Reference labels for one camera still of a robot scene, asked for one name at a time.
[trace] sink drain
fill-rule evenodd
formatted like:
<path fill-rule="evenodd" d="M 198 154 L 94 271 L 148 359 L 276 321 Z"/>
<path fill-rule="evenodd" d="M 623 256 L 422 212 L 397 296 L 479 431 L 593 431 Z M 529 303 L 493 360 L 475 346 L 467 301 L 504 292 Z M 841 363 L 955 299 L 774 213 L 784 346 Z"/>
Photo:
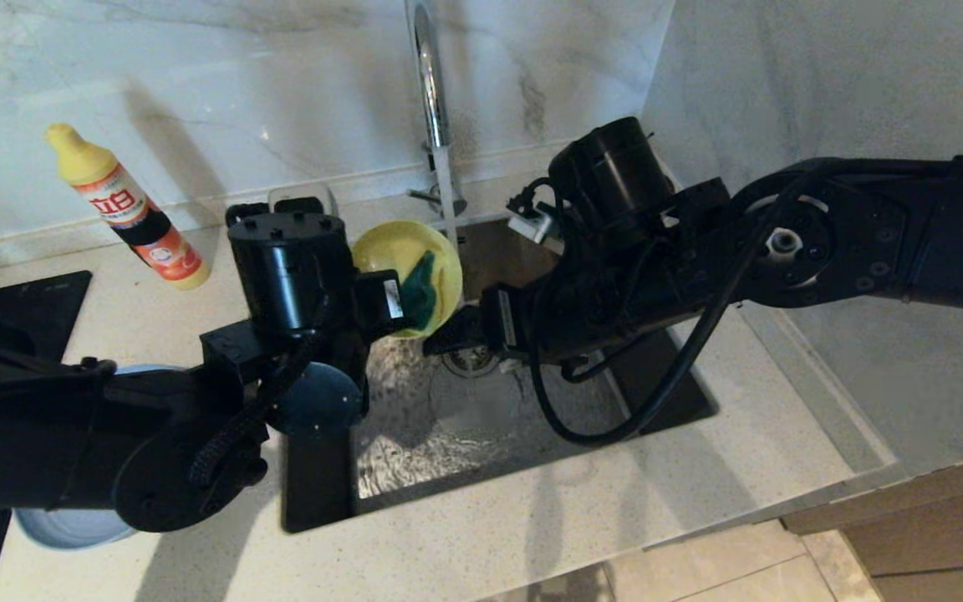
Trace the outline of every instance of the sink drain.
<path fill-rule="evenodd" d="M 486 347 L 450 351 L 441 355 L 441 361 L 452 374 L 463 378 L 485 376 L 496 370 L 500 363 L 497 361 L 497 356 Z"/>

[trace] countertop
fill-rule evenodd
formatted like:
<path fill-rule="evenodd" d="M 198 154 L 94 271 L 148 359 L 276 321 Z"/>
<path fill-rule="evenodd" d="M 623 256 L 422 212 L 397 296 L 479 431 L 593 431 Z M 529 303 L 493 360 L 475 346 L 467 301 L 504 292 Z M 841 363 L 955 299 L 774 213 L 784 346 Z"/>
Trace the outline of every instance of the countertop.
<path fill-rule="evenodd" d="M 345 216 L 351 232 L 380 217 L 364 205 Z M 210 281 L 188 293 L 121 244 L 1 268 L 0 287 L 91 270 L 66 362 L 198 365 L 198 335 L 245 319 L 246 308 L 224 229 L 186 235 L 213 263 Z M 717 416 L 295 536 L 279 527 L 275 437 L 264 449 L 270 476 L 179 533 L 54 552 L 12 526 L 0 601 L 470 601 L 853 475 L 736 309 L 695 369 Z"/>

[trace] sink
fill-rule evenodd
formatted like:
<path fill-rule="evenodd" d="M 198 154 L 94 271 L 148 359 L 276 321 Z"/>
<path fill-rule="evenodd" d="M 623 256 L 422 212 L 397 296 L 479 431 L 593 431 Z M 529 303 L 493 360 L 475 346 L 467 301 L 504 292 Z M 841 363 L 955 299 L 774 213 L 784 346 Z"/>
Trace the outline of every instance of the sink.
<path fill-rule="evenodd" d="M 521 286 L 557 262 L 506 220 L 460 228 L 467 302 L 496 282 Z M 543 367 L 553 406 L 574 430 L 603 431 L 626 418 L 614 381 L 581 385 Z M 367 365 L 370 413 L 353 428 L 358 503 L 366 513 L 588 451 L 543 418 L 525 366 L 502 370 L 484 348 L 426 358 L 421 340 L 382 339 Z"/>

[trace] yellow bowl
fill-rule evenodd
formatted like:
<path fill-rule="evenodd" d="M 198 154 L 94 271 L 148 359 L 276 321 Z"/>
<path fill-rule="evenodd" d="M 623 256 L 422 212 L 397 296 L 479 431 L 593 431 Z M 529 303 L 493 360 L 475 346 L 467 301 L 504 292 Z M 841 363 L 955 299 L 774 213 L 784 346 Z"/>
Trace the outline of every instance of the yellow bowl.
<path fill-rule="evenodd" d="M 402 284 L 418 260 L 433 252 L 431 284 L 436 290 L 436 306 L 429 323 L 421 330 L 406 328 L 394 332 L 397 339 L 419 339 L 429 336 L 451 318 L 463 294 L 463 267 L 459 256 L 446 237 L 423 224 L 399 220 L 385 222 L 367 230 L 352 247 L 355 267 L 363 272 L 396 270 Z"/>

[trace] faucet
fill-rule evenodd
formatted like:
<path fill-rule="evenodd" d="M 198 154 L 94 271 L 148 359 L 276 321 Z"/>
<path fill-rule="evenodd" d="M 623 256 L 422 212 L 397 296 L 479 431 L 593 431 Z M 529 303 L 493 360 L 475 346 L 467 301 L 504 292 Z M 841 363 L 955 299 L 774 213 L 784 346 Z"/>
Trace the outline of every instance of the faucet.
<path fill-rule="evenodd" d="M 421 90 L 421 102 L 425 111 L 425 130 L 429 134 L 429 144 L 425 152 L 429 156 L 429 168 L 438 174 L 438 183 L 429 191 L 408 190 L 408 195 L 429 202 L 435 209 L 441 206 L 440 161 L 433 160 L 435 153 L 451 153 L 451 137 L 448 132 L 447 111 L 444 106 L 444 80 L 441 77 L 441 61 L 436 50 L 436 35 L 433 32 L 431 3 L 429 0 L 405 0 L 408 27 L 411 33 L 411 47 L 414 50 L 415 71 Z M 451 161 L 444 161 L 444 167 L 451 171 Z M 466 201 L 459 197 L 455 183 L 450 180 L 452 206 L 456 216 L 466 209 Z"/>

